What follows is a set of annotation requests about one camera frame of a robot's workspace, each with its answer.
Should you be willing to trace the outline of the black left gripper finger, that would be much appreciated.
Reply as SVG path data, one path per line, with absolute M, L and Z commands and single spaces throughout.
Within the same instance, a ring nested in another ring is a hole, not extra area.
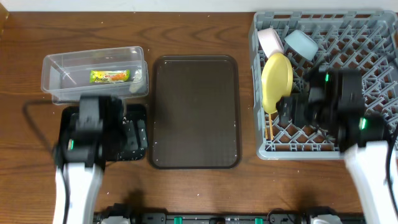
M 147 149 L 147 133 L 146 133 L 146 124 L 145 121 L 140 119 L 137 121 L 138 135 L 139 141 L 142 149 Z
M 126 150 L 129 152 L 134 152 L 138 150 L 138 143 L 136 137 L 136 129 L 134 123 L 128 122 L 123 125 L 126 134 Z

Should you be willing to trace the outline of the yellow plate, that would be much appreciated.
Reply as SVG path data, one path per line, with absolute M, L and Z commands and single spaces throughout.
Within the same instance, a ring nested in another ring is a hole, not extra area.
M 266 113 L 277 112 L 276 104 L 292 92 L 293 69 L 290 60 L 275 53 L 265 63 L 261 74 L 262 107 Z

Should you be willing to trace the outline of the green snack wrapper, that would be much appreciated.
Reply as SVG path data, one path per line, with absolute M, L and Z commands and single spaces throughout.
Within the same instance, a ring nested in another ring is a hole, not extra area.
M 90 83 L 119 83 L 129 79 L 130 70 L 92 70 L 90 72 Z

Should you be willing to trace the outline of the pink white bowl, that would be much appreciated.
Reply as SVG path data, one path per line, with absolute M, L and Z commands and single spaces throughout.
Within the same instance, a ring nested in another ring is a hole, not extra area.
M 284 47 L 275 29 L 260 30 L 257 32 L 257 38 L 267 58 L 276 53 L 284 53 Z

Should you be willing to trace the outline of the light blue bowl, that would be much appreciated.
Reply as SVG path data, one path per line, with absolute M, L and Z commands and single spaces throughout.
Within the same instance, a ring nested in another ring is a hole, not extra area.
M 307 60 L 313 60 L 318 51 L 318 44 L 301 30 L 295 30 L 287 35 L 285 42 Z

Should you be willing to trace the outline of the rice pile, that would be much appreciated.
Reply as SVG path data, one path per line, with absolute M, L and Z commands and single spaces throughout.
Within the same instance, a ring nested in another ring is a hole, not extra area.
M 148 147 L 146 123 L 143 119 L 133 119 L 132 116 L 123 118 L 123 128 L 126 134 L 126 141 L 119 159 L 122 161 L 141 160 Z

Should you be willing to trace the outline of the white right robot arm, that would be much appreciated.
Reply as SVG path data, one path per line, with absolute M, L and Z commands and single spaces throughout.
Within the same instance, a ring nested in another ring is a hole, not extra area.
M 380 114 L 366 114 L 361 91 L 314 88 L 283 96 L 278 112 L 332 135 L 355 184 L 367 223 L 397 223 L 397 133 Z

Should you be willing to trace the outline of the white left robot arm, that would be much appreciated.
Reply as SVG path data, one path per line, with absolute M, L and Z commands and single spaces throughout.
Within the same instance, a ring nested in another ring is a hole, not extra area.
M 62 111 L 53 149 L 54 223 L 93 223 L 107 162 L 138 161 L 148 148 L 144 105 L 115 96 L 82 96 Z

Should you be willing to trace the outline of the grey dishwasher rack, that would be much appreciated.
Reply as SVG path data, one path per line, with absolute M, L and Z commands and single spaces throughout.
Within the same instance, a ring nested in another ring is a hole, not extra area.
M 293 67 L 293 91 L 308 90 L 303 74 L 311 67 L 355 68 L 363 76 L 367 111 L 383 115 L 391 131 L 397 126 L 397 15 L 392 11 L 287 11 L 257 12 L 249 30 L 249 56 L 254 85 L 254 125 L 257 156 L 263 160 L 332 160 L 340 153 L 333 138 L 310 126 L 282 125 L 262 107 L 261 73 L 267 60 L 257 32 L 273 28 L 281 40 L 301 30 L 318 44 L 313 60 L 284 45 Z M 268 140 L 264 137 L 267 124 Z

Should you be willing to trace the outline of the black flat tray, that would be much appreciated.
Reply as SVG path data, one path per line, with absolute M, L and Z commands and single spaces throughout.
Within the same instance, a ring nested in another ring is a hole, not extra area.
M 146 115 L 146 109 L 143 105 L 127 105 L 126 114 L 124 116 L 132 116 L 133 119 L 143 119 L 146 123 L 146 129 L 147 129 L 147 115 Z

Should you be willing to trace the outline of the crumpled white tissue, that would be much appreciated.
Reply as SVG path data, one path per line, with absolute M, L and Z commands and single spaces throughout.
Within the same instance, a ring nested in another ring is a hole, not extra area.
M 146 89 L 147 89 L 146 74 L 143 72 L 141 68 L 137 69 L 134 72 L 132 82 L 129 86 L 129 92 L 138 95 L 145 93 Z

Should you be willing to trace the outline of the clear plastic bin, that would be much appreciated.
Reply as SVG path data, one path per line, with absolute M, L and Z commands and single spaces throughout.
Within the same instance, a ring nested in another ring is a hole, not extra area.
M 129 86 L 134 72 L 146 74 L 147 89 L 143 94 L 132 94 Z M 92 70 L 130 70 L 129 79 L 119 83 L 90 83 Z M 144 51 L 139 46 L 86 50 L 48 55 L 42 66 L 41 89 L 52 96 L 56 105 L 78 101 L 81 95 L 112 95 L 137 98 L 149 92 L 149 74 Z

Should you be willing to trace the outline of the dark brown tray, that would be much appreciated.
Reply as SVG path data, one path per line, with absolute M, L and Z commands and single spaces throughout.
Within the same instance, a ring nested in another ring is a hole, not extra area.
M 231 169 L 241 160 L 238 64 L 229 55 L 164 55 L 153 68 L 150 162 Z

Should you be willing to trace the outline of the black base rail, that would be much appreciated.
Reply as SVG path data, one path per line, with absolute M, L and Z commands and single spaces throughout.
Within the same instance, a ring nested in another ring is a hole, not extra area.
M 155 213 L 135 212 L 125 204 L 115 203 L 102 212 L 96 212 L 93 223 L 130 223 L 130 224 L 310 224 L 342 223 L 365 224 L 360 213 L 337 213 L 330 207 L 309 208 L 303 212 L 291 212 L 281 208 L 261 214 L 204 214 L 204 213 L 169 213 L 158 210 Z

